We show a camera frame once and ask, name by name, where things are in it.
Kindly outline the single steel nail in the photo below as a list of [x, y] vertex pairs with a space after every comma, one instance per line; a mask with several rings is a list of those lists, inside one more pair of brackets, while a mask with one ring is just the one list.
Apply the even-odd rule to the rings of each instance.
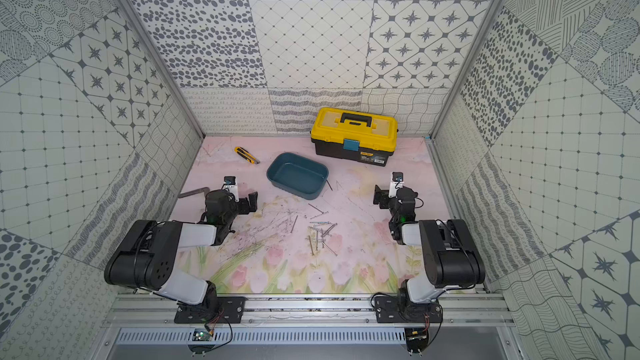
[[293, 224], [292, 224], [291, 229], [290, 229], [290, 233], [291, 233], [291, 234], [293, 234], [293, 231], [294, 231], [294, 229], [295, 229], [296, 223], [297, 223], [297, 221], [298, 221], [298, 217], [299, 217], [299, 216], [297, 215], [297, 216], [296, 216], [296, 218], [295, 218], [295, 219], [294, 219], [294, 221], [293, 221]]

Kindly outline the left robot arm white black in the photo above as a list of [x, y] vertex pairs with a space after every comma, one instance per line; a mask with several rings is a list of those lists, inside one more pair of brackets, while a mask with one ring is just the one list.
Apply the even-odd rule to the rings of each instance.
[[205, 210], [196, 223], [138, 220], [108, 260], [105, 282], [213, 311], [218, 307], [215, 285], [175, 268], [176, 257], [186, 249], [222, 245], [234, 232], [235, 218], [257, 209], [257, 192], [241, 198], [235, 185], [227, 185], [205, 195]]

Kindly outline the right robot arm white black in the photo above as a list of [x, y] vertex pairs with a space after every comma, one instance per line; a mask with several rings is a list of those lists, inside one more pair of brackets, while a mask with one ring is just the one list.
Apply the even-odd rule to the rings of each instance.
[[418, 193], [401, 183], [393, 183], [390, 189], [374, 189], [373, 203], [390, 212], [392, 239], [400, 245], [418, 247], [423, 254], [424, 272], [402, 282], [402, 304], [434, 303], [450, 291], [476, 288], [486, 278], [486, 268], [466, 222], [419, 220], [416, 209], [421, 201]]

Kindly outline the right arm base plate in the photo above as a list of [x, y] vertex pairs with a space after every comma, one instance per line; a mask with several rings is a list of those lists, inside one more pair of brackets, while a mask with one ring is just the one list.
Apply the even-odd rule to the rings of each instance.
[[376, 294], [370, 299], [377, 323], [441, 323], [443, 310], [439, 303], [413, 303], [408, 299]]

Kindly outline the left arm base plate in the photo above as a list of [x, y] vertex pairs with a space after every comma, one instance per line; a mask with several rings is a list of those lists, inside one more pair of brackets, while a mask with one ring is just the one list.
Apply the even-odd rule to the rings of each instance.
[[239, 324], [242, 321], [246, 301], [246, 297], [226, 296], [205, 298], [205, 301], [199, 305], [179, 303], [173, 321], [176, 324], [205, 324], [217, 319]]

